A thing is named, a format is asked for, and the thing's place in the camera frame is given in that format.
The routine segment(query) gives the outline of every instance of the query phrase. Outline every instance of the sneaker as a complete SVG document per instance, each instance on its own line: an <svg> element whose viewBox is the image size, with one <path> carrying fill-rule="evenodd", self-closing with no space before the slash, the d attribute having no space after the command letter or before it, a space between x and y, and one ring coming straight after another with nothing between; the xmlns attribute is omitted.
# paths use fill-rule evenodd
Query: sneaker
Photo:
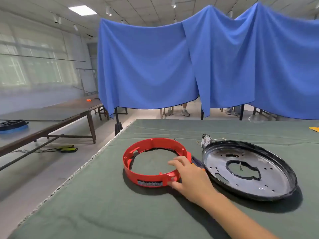
<svg viewBox="0 0 319 239"><path fill-rule="evenodd" d="M173 115L173 110L168 110L167 112L165 112L165 116L170 116Z"/></svg>
<svg viewBox="0 0 319 239"><path fill-rule="evenodd" d="M186 117L189 117L189 116L190 116L190 114L187 112L187 110L182 111L181 114L182 114L183 116L186 116Z"/></svg>

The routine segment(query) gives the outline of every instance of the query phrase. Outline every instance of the blue cloth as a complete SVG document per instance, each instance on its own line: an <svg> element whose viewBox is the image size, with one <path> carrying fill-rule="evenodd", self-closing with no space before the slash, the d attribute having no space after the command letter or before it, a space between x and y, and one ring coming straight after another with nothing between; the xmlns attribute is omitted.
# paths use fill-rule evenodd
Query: blue cloth
<svg viewBox="0 0 319 239"><path fill-rule="evenodd" d="M319 119L319 22L257 3L235 20L212 6L162 27L102 19L100 99L156 109L196 99L210 108L250 103L282 116Z"/></svg>
<svg viewBox="0 0 319 239"><path fill-rule="evenodd" d="M205 116L254 100L255 10L232 20L208 6L182 21Z"/></svg>
<svg viewBox="0 0 319 239"><path fill-rule="evenodd" d="M255 100L298 119L319 119L319 22L285 17L258 4Z"/></svg>
<svg viewBox="0 0 319 239"><path fill-rule="evenodd" d="M102 19L98 42L99 97L117 106L157 109L198 97L181 23L137 27Z"/></svg>

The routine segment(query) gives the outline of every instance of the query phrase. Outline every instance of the green table cover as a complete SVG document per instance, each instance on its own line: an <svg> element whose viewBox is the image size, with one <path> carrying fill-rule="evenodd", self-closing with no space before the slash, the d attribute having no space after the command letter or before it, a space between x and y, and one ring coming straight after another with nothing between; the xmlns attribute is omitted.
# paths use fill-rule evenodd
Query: green table cover
<svg viewBox="0 0 319 239"><path fill-rule="evenodd" d="M202 149L196 141L200 142L202 134L207 133L213 138L254 143L283 158L298 178L300 188L292 197L265 203L220 191L280 238L317 239L319 133L309 126L318 126L318 122L137 120L28 217L10 238L229 238L208 213L173 189L140 187L123 172L122 155L137 141L176 138L201 159ZM153 151L136 159L133 167L148 174L168 172L173 170L166 164L171 158L172 154Z"/></svg>

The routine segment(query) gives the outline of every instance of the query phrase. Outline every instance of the red circular housing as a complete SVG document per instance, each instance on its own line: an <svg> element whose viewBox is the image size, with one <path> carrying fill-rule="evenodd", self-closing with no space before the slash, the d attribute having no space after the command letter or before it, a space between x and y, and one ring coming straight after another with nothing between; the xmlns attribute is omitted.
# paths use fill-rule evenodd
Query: red circular housing
<svg viewBox="0 0 319 239"><path fill-rule="evenodd" d="M159 173L158 175L137 174L130 170L130 164L133 161L134 153L138 152L140 154L152 148L169 149L176 152L179 156L187 157L190 163L192 161L191 153L187 152L182 144L172 139L150 138L134 143L126 149L123 155L123 164L127 177L137 185L150 188L162 187L166 186L168 181L177 181L180 178L177 169L166 174Z"/></svg>

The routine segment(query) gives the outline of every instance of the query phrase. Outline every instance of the ceiling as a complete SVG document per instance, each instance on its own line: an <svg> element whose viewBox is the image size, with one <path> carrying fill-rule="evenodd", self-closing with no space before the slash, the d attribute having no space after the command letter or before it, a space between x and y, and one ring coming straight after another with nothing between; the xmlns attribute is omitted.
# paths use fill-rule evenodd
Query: ceiling
<svg viewBox="0 0 319 239"><path fill-rule="evenodd" d="M243 13L256 2L272 7L274 10L293 17L313 19L319 12L319 0L0 0L0 8L17 15L35 20L62 30L96 37L100 18L138 26L161 26L172 24L174 19L182 21L213 5L225 14L233 10L233 18ZM68 7L87 5L97 15L80 16ZM112 16L106 14L106 5L111 7ZM53 13L62 17L62 24L53 22Z"/></svg>

